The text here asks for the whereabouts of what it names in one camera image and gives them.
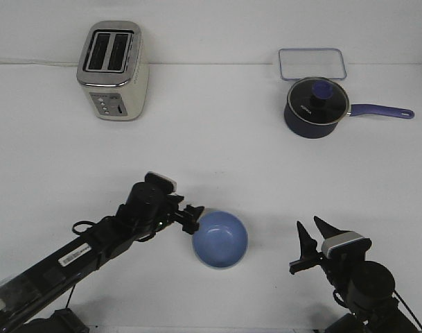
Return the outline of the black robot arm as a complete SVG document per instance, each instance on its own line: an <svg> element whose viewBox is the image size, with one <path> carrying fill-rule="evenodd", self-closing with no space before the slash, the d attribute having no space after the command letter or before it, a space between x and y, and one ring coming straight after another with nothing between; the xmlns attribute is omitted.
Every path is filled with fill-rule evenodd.
<svg viewBox="0 0 422 333"><path fill-rule="evenodd" d="M396 291L388 268L366 259L372 241L350 230L340 230L314 217L324 238L321 250L301 222L297 222L300 258L290 262L290 273L320 266L333 286L333 298L348 313L325 332L422 332L422 324Z"/></svg>
<svg viewBox="0 0 422 333"><path fill-rule="evenodd" d="M188 234L198 231L202 206L179 204L176 184L149 172L133 185L126 202L113 216L88 221L77 238L45 257L23 273L0 284L0 332L88 332L89 328L68 308L48 318L35 315L72 290L79 281L109 260L129 249L133 242L145 242L170 224L178 222Z"/></svg>

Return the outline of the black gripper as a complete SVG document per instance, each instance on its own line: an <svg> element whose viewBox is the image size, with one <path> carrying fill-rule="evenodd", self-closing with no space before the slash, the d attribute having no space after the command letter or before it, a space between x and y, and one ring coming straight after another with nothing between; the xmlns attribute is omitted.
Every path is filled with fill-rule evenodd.
<svg viewBox="0 0 422 333"><path fill-rule="evenodd" d="M150 236L170 223L168 215L176 212L183 200L184 197L176 192L167 194L144 180L132 186L128 199L117 210L117 219L132 234ZM188 234L197 232L200 228L197 220L203 211L204 206L192 205L178 211L177 220L182 224L182 231Z"/></svg>
<svg viewBox="0 0 422 333"><path fill-rule="evenodd" d="M318 216L314 216L313 219L324 241L343 233L342 230L330 225ZM342 247L332 258L327 258L322 252L317 252L317 241L309 235L300 221L297 221L297 232L300 258L290 262L290 273L294 275L299 271L321 266L329 283L335 288L344 288L351 276L352 269L365 260L365 253L372 245L371 242L355 242Z"/></svg>

